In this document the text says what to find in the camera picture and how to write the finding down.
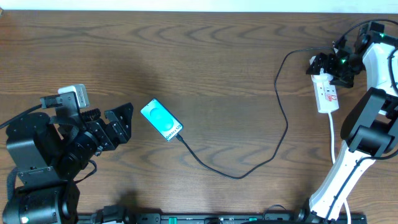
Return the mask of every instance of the white power strip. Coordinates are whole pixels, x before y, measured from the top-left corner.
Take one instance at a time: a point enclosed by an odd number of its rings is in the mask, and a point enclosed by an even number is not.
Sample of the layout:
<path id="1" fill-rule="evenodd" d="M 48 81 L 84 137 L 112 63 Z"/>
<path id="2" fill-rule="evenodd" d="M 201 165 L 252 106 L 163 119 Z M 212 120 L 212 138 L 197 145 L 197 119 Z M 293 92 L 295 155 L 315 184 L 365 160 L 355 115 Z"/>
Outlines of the white power strip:
<path id="1" fill-rule="evenodd" d="M 315 56 L 311 58 L 310 63 L 313 62 Z M 315 98 L 317 100 L 317 107 L 319 113 L 331 113 L 336 111 L 338 106 L 336 87 L 330 84 L 333 77 L 323 72 L 321 68 L 319 75 L 311 75 L 313 87 L 315 90 Z"/>

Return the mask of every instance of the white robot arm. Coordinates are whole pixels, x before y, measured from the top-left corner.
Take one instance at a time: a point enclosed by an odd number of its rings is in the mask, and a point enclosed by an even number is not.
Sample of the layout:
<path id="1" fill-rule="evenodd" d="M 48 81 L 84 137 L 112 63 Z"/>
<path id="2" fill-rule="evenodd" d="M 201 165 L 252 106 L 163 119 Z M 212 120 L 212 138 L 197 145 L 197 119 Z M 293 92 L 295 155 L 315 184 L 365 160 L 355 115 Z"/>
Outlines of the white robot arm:
<path id="1" fill-rule="evenodd" d="M 317 55 L 307 70 L 310 75 L 329 73 L 333 76 L 331 85 L 348 88 L 353 86 L 354 76 L 366 70 L 368 92 L 343 124 L 338 158 L 320 188 L 310 197 L 304 221 L 337 220 L 343 202 L 365 170 L 374 164 L 372 158 L 390 152 L 397 144 L 398 97 L 394 87 L 398 80 L 398 39 L 383 32 L 381 24 L 366 24 L 359 30 L 355 53 L 345 47 L 343 40 L 335 45 L 336 55 Z M 378 113 L 391 121 L 377 121 Z"/>

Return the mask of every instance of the wood grain surface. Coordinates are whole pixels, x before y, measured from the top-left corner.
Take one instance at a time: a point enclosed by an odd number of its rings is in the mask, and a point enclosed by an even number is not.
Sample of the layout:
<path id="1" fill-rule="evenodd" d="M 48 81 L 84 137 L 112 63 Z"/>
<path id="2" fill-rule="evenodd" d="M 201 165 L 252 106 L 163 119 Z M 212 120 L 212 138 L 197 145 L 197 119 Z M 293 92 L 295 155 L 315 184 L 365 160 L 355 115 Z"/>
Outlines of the wood grain surface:
<path id="1" fill-rule="evenodd" d="M 86 85 L 91 108 L 134 105 L 131 140 L 94 158 L 98 172 L 78 184 L 79 212 L 114 203 L 169 213 L 256 213 L 275 203 L 294 210 L 331 168 L 328 116 L 317 113 L 305 74 L 319 51 L 286 61 L 278 89 L 289 130 L 276 158 L 243 180 L 202 168 L 139 111 L 158 98 L 184 124 L 181 135 L 203 162 L 244 174 L 272 155 L 285 128 L 273 84 L 285 55 L 330 46 L 352 25 L 380 17 L 398 20 L 376 14 L 5 11 L 0 121 L 74 83 Z M 386 32 L 398 35 L 396 27 Z M 338 89 L 336 151 L 341 124 L 365 92 L 364 72 L 354 88 Z M 1 130 L 1 208 L 14 167 L 6 139 Z M 397 161 L 376 162 L 348 198 L 351 211 L 365 213 L 369 223 L 398 220 Z"/>

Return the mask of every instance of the white cable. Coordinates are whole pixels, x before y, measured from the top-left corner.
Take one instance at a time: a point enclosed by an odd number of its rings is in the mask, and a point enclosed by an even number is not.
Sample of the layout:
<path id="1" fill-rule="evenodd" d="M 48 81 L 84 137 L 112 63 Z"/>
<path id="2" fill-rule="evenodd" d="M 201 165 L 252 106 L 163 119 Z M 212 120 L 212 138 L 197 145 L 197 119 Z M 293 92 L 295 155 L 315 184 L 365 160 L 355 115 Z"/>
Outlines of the white cable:
<path id="1" fill-rule="evenodd" d="M 329 122 L 330 122 L 330 156 L 331 162 L 334 164 L 336 162 L 335 159 L 335 129 L 333 128 L 333 118 L 331 117 L 331 112 L 328 112 L 329 115 Z M 347 200 L 344 200 L 344 207 L 346 208 L 347 213 L 347 224 L 351 224 L 351 213 L 349 212 Z"/>

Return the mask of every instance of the black metal bracket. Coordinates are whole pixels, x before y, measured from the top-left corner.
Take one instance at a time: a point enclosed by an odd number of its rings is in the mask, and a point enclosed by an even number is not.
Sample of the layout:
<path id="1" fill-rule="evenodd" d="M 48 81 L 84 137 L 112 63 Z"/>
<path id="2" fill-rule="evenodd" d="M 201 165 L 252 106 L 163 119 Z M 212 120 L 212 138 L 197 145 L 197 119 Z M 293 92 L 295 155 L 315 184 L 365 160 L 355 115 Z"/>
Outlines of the black metal bracket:
<path id="1" fill-rule="evenodd" d="M 398 142 L 398 98 L 384 90 L 370 88 L 344 120 L 340 136 L 349 151 L 360 150 L 379 157 L 390 152 Z M 380 110 L 385 111 L 388 123 L 377 120 Z"/>

